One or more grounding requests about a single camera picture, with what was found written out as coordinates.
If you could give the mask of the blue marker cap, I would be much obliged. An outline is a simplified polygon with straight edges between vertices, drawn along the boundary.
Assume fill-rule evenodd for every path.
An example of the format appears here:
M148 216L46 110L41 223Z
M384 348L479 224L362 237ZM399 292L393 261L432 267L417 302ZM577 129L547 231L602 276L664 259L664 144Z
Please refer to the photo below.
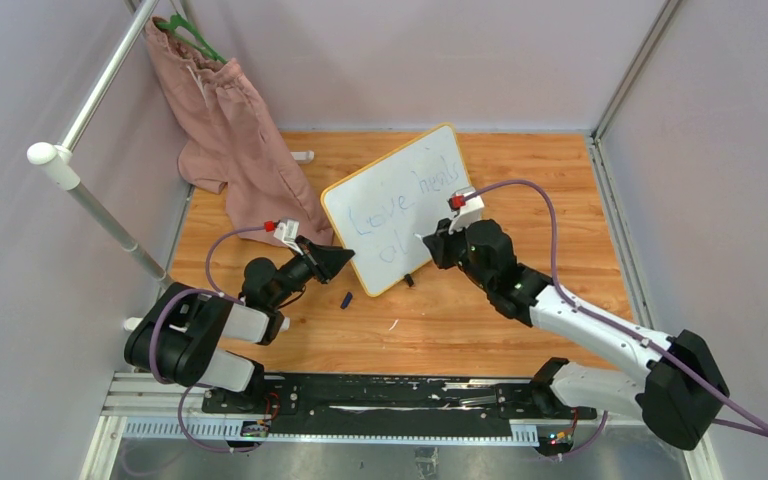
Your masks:
M352 300L353 300L353 294L351 292L347 292L345 297L341 301L340 308L342 310L347 309L350 303L352 302Z

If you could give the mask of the yellow framed whiteboard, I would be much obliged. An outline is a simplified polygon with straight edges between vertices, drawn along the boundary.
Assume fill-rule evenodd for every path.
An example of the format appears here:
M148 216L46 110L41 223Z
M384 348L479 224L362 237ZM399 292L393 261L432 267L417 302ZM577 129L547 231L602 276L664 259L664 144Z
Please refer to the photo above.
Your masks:
M431 260L414 233L452 214L448 199L471 185L453 125L444 123L327 187L321 204L352 267L377 297Z

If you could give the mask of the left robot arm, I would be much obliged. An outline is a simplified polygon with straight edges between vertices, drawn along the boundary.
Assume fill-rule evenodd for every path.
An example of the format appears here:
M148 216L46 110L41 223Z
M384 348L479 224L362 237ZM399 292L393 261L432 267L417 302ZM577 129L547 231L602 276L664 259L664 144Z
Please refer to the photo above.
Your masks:
M265 257L251 260L237 298L172 283L133 326L125 362L160 383L201 386L233 412L253 413L271 403L276 395L267 389L264 366L221 348L221 338L269 345L289 325L283 308L309 282L329 283L355 255L303 236L295 243L298 251L282 266Z

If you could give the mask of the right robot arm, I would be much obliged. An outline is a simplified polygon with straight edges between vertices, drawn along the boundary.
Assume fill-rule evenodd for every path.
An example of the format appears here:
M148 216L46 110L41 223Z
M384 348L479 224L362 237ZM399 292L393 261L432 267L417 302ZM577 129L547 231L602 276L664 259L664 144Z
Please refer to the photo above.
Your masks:
M421 239L437 268L458 268L502 316L558 334L614 367L546 362L530 392L537 413L552 418L568 407L592 407L640 420L673 447L697 447L729 395L701 336L647 329L574 298L550 276L520 263L511 238L493 220L459 231L450 224L440 220Z

